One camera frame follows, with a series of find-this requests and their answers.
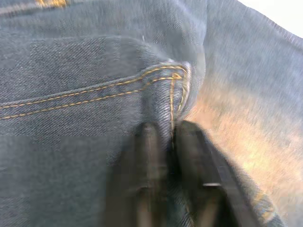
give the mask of jeans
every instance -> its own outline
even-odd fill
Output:
[[[0,3],[0,226],[100,226],[134,128],[156,122],[166,152],[182,119],[264,226],[301,225],[301,38],[236,0],[45,2]],[[178,183],[168,200],[169,226],[191,226]]]

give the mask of blue denim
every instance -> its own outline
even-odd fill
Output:
[[[264,226],[301,225],[302,39],[235,0],[0,7],[1,227],[100,226],[134,128],[157,122],[165,152],[182,119],[233,163]],[[191,226],[186,203],[170,185],[169,226]]]

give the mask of pocket seam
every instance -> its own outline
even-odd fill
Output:
[[[77,103],[60,105],[60,106],[51,107],[51,108],[42,109],[42,110],[37,110],[37,111],[33,111],[33,112],[28,112],[28,113],[21,113],[21,114],[17,114],[17,115],[4,116],[4,117],[1,117],[0,120],[10,119],[10,118],[17,118],[17,117],[23,117],[23,116],[28,116],[28,115],[32,115],[32,114],[41,113],[41,112],[47,112],[47,111],[51,111],[51,110],[62,109],[62,108],[65,108],[65,107],[71,107],[71,106],[74,106],[74,105],[80,105],[80,104],[84,104],[84,103],[90,103],[90,102],[94,102],[94,101],[99,101],[99,100],[106,99],[106,98],[113,98],[113,97],[117,97],[117,96],[128,95],[128,94],[132,94],[132,93],[135,93],[135,92],[143,91],[149,85],[151,85],[151,84],[153,84],[153,83],[155,83],[157,81],[166,80],[166,79],[174,81],[174,80],[180,80],[180,79],[182,79],[182,77],[179,74],[174,73],[173,77],[162,77],[162,78],[154,79],[151,82],[146,83],[144,85],[144,87],[142,87],[141,89],[136,89],[136,90],[133,90],[133,91],[118,93],[118,94],[111,95],[111,96],[104,96],[104,97],[94,98],[94,99],[91,99],[91,100],[85,100],[85,101],[77,102]]]
[[[128,81],[125,81],[125,82],[114,83],[114,84],[110,84],[110,85],[107,85],[107,86],[104,86],[104,87],[98,87],[98,88],[91,89],[91,90],[84,90],[84,91],[81,91],[81,92],[66,94],[66,95],[63,95],[63,96],[57,96],[57,97],[54,97],[54,98],[48,98],[48,99],[43,99],[43,100],[34,101],[34,102],[21,103],[21,104],[16,104],[16,105],[0,106],[0,110],[1,109],[9,109],[9,108],[13,108],[13,107],[21,107],[21,106],[25,106],[25,105],[34,105],[34,104],[44,103],[44,102],[53,101],[53,100],[56,100],[56,99],[59,99],[59,98],[64,98],[64,97],[70,97],[70,96],[77,96],[77,95],[85,94],[87,92],[100,91],[100,90],[103,90],[105,88],[112,87],[112,86],[118,86],[118,85],[124,85],[124,84],[133,83],[133,82],[142,80],[144,77],[146,77],[147,75],[149,75],[149,74],[151,74],[153,72],[156,72],[156,71],[159,71],[159,70],[163,70],[163,69],[182,70],[182,71],[185,72],[185,74],[187,74],[187,71],[183,67],[180,67],[180,66],[162,66],[162,67],[158,67],[158,68],[155,68],[155,69],[152,69],[150,71],[145,72],[144,74],[142,74],[137,79],[132,79],[132,80],[128,80]]]

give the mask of faded denim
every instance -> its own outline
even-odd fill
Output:
[[[0,226],[100,226],[134,128],[157,122],[165,152],[181,119],[234,164],[264,226],[302,224],[302,39],[235,0],[0,7]],[[191,226],[169,186],[169,226]]]

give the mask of denim fabric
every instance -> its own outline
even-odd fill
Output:
[[[50,2],[0,3],[0,226],[100,226],[134,127],[157,122],[165,152],[184,118],[264,226],[301,225],[302,39],[235,0]],[[191,226],[179,184],[169,201]]]

